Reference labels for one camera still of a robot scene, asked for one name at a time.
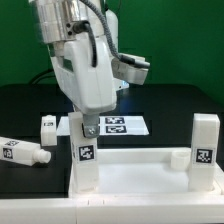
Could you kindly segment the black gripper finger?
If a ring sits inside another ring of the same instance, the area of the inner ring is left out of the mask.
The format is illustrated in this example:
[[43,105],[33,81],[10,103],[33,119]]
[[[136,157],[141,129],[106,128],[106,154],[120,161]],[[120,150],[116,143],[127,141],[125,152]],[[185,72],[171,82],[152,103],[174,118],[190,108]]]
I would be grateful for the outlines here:
[[99,115],[83,115],[83,131],[86,138],[97,138],[100,134]]

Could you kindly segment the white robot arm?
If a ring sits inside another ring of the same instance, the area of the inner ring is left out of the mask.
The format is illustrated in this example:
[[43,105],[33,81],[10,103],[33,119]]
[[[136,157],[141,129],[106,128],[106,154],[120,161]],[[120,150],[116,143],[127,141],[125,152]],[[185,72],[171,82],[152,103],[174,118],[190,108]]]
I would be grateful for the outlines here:
[[113,42],[99,1],[29,0],[61,91],[81,113],[83,135],[99,136],[99,116],[116,108]]

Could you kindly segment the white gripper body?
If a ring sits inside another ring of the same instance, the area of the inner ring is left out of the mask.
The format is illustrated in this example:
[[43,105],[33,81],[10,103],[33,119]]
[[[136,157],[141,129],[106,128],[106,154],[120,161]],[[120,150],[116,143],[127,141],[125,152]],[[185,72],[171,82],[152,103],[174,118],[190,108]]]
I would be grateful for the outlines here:
[[60,89],[87,115],[112,111],[117,102],[109,51],[102,38],[96,38],[96,48],[97,66],[93,67],[92,47],[87,35],[49,47]]

